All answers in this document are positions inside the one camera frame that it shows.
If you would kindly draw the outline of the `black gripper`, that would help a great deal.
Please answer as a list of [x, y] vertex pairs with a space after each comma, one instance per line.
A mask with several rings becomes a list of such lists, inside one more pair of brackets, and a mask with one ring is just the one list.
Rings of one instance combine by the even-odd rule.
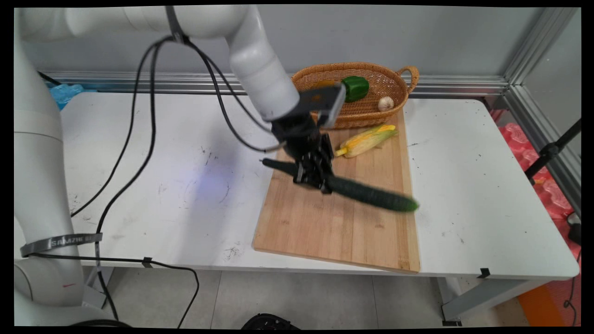
[[297, 172], [293, 176], [293, 183], [331, 194], [328, 180], [334, 175], [334, 150], [329, 134], [320, 133], [311, 114], [303, 113], [273, 120], [271, 131], [279, 142], [285, 143], [284, 151], [296, 161]]

